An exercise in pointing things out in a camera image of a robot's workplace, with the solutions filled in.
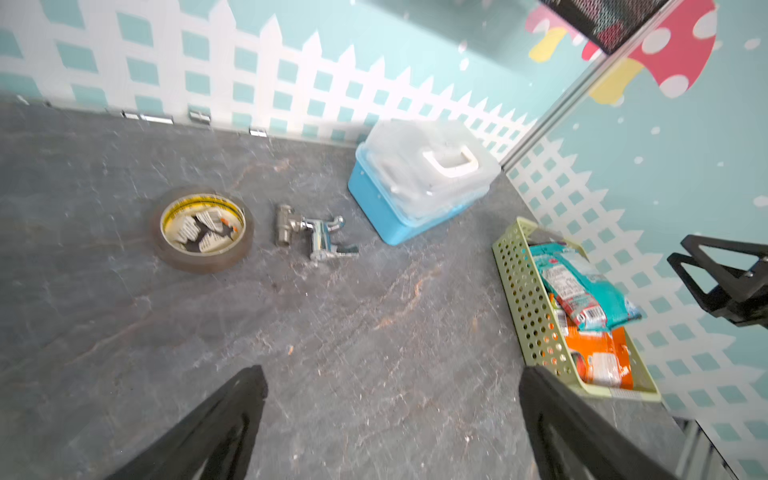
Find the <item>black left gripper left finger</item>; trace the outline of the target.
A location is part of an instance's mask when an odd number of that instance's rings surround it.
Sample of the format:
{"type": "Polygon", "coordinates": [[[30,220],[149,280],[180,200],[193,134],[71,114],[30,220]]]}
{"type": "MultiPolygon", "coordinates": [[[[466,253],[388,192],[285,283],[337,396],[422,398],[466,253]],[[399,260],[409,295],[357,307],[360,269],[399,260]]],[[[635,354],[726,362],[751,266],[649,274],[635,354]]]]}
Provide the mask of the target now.
{"type": "Polygon", "coordinates": [[[111,479],[243,479],[268,383],[261,366],[240,370],[111,479]]]}

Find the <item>orange candy bag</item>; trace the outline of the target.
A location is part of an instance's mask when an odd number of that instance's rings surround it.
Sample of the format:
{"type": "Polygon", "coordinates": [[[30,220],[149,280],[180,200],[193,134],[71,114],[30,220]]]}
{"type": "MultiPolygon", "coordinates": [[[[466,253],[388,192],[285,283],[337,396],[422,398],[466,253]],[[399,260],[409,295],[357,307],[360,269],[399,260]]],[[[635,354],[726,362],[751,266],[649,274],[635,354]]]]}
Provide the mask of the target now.
{"type": "Polygon", "coordinates": [[[632,390],[634,379],[625,329],[582,332],[560,307],[556,297],[552,293],[548,297],[580,379],[592,385],[632,390]]]}

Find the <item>teal candy bag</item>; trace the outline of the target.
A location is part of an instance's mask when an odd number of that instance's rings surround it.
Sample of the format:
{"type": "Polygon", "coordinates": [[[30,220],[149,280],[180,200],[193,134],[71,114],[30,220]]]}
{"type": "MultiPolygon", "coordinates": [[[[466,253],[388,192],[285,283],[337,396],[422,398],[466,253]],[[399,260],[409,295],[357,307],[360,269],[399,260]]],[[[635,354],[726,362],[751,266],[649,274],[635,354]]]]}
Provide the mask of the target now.
{"type": "Polygon", "coordinates": [[[643,312],[579,251],[562,243],[530,247],[545,288],[580,331],[611,332],[643,312]]]}

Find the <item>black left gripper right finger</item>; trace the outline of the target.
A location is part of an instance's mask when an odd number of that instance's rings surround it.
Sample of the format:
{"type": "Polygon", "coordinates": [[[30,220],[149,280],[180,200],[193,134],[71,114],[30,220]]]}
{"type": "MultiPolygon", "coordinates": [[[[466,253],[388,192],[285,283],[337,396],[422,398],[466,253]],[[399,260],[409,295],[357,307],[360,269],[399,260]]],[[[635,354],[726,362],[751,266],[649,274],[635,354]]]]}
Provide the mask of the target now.
{"type": "Polygon", "coordinates": [[[542,366],[524,369],[519,398],[542,479],[672,479],[542,366]]]}

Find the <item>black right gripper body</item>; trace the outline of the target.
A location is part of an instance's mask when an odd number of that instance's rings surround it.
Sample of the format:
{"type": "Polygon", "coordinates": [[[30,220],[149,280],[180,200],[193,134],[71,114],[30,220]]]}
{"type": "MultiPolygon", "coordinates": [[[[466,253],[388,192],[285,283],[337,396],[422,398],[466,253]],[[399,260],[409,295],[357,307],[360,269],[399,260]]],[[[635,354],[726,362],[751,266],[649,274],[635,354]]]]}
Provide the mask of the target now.
{"type": "Polygon", "coordinates": [[[717,265],[715,317],[725,318],[737,327],[767,328],[767,258],[750,269],[717,265]]]}

